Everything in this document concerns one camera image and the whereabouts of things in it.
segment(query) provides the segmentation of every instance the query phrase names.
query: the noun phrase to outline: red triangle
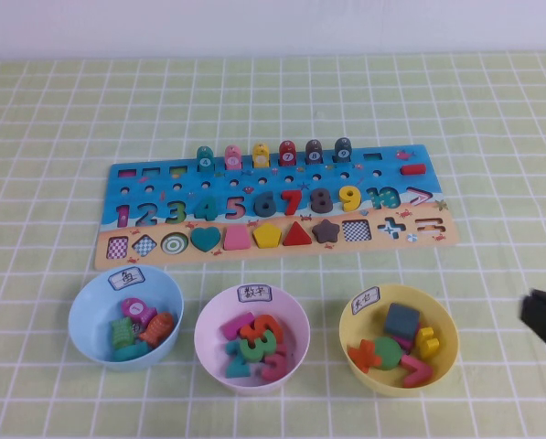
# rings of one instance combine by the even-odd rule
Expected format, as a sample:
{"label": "red triangle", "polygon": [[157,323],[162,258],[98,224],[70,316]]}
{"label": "red triangle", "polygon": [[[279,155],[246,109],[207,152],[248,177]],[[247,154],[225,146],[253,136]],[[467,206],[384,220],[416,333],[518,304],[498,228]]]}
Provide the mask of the red triangle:
{"label": "red triangle", "polygon": [[307,245],[310,243],[311,237],[297,221],[293,223],[283,241],[283,245]]}

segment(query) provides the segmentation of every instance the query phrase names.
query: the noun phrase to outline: green circle block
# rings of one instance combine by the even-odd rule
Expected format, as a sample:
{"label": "green circle block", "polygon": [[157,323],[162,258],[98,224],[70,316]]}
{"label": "green circle block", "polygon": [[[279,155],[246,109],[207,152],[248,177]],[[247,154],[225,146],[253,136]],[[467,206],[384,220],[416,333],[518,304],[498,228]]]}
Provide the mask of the green circle block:
{"label": "green circle block", "polygon": [[378,369],[391,370],[401,362],[402,349],[392,338],[378,337],[374,339],[374,355],[382,358]]}

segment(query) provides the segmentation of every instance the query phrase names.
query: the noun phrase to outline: blue bowl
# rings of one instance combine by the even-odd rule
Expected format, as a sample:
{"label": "blue bowl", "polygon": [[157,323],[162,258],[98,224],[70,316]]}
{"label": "blue bowl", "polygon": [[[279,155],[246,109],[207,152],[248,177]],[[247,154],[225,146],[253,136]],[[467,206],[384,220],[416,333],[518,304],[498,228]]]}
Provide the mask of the blue bowl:
{"label": "blue bowl", "polygon": [[[175,329],[148,354],[129,361],[112,361],[111,322],[123,317],[121,303],[129,297],[154,306],[158,313],[171,313],[176,319]],[[110,369],[146,369],[175,345],[182,317],[183,295],[177,283],[155,267],[131,265],[100,274],[80,291],[70,309],[70,338],[79,352]]]}

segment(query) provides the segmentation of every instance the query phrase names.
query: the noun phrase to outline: plastic bowl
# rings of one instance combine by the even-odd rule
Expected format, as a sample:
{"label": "plastic bowl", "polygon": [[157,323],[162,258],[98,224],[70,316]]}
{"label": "plastic bowl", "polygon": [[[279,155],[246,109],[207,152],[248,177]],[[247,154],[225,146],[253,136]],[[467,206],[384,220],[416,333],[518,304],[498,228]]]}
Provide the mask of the plastic bowl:
{"label": "plastic bowl", "polygon": [[[269,314],[284,331],[289,372],[277,381],[263,380],[252,366],[246,378],[226,378],[231,357],[226,354],[228,340],[220,327],[232,318],[252,312],[254,316]],[[299,303],[287,292],[267,284],[236,285],[216,295],[203,308],[196,323],[194,343],[199,362],[214,379],[228,389],[242,395],[259,395],[279,389],[291,378],[303,362],[310,339],[309,320]]]}
{"label": "plastic bowl", "polygon": [[[111,322],[123,317],[120,305],[129,297],[141,299],[159,313],[171,313],[177,323],[171,335],[148,354],[129,361],[112,361]],[[70,338],[79,352],[110,369],[146,369],[175,345],[182,317],[183,295],[177,283],[155,267],[131,265],[100,274],[80,291],[70,309]]]}
{"label": "plastic bowl", "polygon": [[[364,373],[348,356],[348,346],[357,348],[362,338],[372,340],[385,335],[382,329],[389,306],[393,302],[420,311],[421,325],[432,327],[434,336],[439,339],[439,350],[426,360],[434,374],[423,386],[403,388],[402,379],[409,372],[402,367],[392,370],[370,368],[368,373]],[[350,300],[339,320],[339,342],[356,378],[377,393],[394,397],[412,396],[430,388],[449,372],[459,353],[457,328],[445,308],[427,293],[398,284],[375,286]]]}

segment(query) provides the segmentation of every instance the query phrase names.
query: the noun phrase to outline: pink bowl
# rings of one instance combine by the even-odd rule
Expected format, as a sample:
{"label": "pink bowl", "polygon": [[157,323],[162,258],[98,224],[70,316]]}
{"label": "pink bowl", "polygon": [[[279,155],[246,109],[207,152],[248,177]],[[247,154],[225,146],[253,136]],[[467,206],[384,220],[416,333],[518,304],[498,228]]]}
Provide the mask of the pink bowl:
{"label": "pink bowl", "polygon": [[[274,382],[260,377],[262,363],[251,365],[251,376],[226,378],[231,357],[226,354],[228,340],[220,327],[232,318],[251,312],[255,316],[269,314],[284,331],[289,372]],[[194,343],[199,362],[216,380],[232,391],[244,395],[258,395],[280,388],[303,362],[311,331],[309,319],[299,303],[287,292],[267,284],[236,285],[216,295],[203,308],[196,323]]]}

